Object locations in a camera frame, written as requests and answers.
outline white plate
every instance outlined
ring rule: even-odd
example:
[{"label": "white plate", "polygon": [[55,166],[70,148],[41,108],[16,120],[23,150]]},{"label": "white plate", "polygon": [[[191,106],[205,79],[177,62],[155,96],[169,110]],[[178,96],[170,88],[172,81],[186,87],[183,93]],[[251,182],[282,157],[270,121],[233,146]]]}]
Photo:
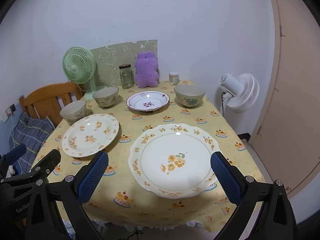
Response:
[{"label": "white plate", "polygon": [[107,147],[116,137],[119,122],[109,114],[92,114],[74,123],[63,136],[62,149],[72,157],[86,157]]},{"label": "white plate", "polygon": [[211,154],[218,143],[198,127],[162,124],[145,131],[131,146],[129,167],[145,189],[164,198],[192,197],[217,178]]},{"label": "white plate", "polygon": [[127,106],[139,111],[154,111],[169,102],[170,98],[166,93],[160,91],[143,91],[130,96]]}]

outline fan grille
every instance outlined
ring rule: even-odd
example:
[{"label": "fan grille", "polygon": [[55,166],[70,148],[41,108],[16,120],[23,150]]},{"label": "fan grille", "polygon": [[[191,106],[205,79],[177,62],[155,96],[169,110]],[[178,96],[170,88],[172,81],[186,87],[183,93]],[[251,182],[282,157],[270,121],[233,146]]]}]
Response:
[{"label": "fan grille", "polygon": [[244,84],[244,90],[240,95],[232,97],[227,105],[235,113],[243,113],[257,100],[260,92],[260,85],[250,73],[241,74],[238,76],[238,80]]},{"label": "fan grille", "polygon": [[63,72],[77,84],[88,82],[93,77],[95,66],[92,52],[82,47],[68,49],[62,59]]},{"label": "fan grille", "polygon": [[220,85],[222,85],[222,84],[226,81],[227,76],[228,76],[228,73],[224,73],[224,74],[220,77],[220,79],[219,79],[219,84],[220,84]]}]

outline yellow tablecloth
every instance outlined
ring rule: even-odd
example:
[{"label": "yellow tablecloth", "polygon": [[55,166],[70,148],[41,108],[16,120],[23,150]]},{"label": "yellow tablecloth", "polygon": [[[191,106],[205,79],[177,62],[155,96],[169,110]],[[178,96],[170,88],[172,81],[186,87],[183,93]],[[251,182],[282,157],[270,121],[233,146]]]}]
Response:
[{"label": "yellow tablecloth", "polygon": [[[264,178],[249,152],[242,148],[236,133],[209,100],[204,97],[203,104],[186,111],[182,105],[175,101],[173,88],[174,86],[168,82],[161,82],[157,88],[147,88],[148,90],[165,92],[171,98],[169,105],[156,113],[137,112],[127,108],[126,100],[129,96],[146,90],[139,89],[137,86],[131,89],[120,87],[117,103],[108,110],[99,108],[94,100],[87,102],[87,108],[91,109],[94,114],[112,114],[121,124],[116,139],[105,149],[109,156],[108,170],[111,171],[109,174],[112,174],[113,170],[114,175],[103,176],[90,201],[83,205],[91,219],[149,227],[179,225],[191,220],[198,220],[210,232],[220,230],[229,219],[236,206],[225,199],[226,195],[219,182],[216,182],[217,187],[214,189],[203,192],[196,197],[165,199],[143,189],[135,181],[128,166],[130,146],[141,135],[143,129],[164,124],[163,117],[165,116],[174,119],[172,121],[174,123],[186,123],[205,130],[217,140],[220,150],[231,164],[237,166],[244,175],[251,175],[257,181],[264,182]],[[202,121],[202,124],[198,124],[199,120],[197,121],[197,119],[205,120],[206,123]],[[69,174],[75,175],[82,165],[89,163],[92,159],[92,156],[81,158],[82,163],[77,164],[61,149],[61,139],[69,127],[67,122],[63,120],[50,135],[35,160],[35,163],[38,162],[41,156],[46,155],[52,149],[60,150],[61,162],[49,175],[50,182],[61,181]],[[227,136],[226,138],[217,136],[222,132]],[[128,136],[131,141],[118,143],[120,136]],[[121,197],[123,192],[128,197],[126,201],[130,203],[129,208],[121,207],[113,201],[117,195],[118,198]],[[58,203],[58,206],[62,217],[68,220],[62,204]]]}]

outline purple stuffed bear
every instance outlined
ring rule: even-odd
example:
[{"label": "purple stuffed bear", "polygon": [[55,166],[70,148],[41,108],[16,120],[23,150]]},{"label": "purple stuffed bear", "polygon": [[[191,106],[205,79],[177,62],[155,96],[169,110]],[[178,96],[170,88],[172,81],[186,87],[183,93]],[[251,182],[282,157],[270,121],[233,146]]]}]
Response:
[{"label": "purple stuffed bear", "polygon": [[157,87],[159,74],[158,60],[152,51],[141,52],[137,56],[136,71],[134,76],[139,88]]}]

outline blue plaid cushion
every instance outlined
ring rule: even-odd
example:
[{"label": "blue plaid cushion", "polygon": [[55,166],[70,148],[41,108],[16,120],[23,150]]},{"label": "blue plaid cushion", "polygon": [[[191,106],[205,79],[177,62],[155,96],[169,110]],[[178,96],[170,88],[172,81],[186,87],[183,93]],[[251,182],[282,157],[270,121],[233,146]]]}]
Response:
[{"label": "blue plaid cushion", "polygon": [[38,151],[53,130],[47,120],[30,118],[25,112],[20,114],[18,124],[13,129],[13,137],[11,134],[9,139],[10,150],[21,143],[27,146],[27,152],[13,164],[18,174],[30,171]]}]

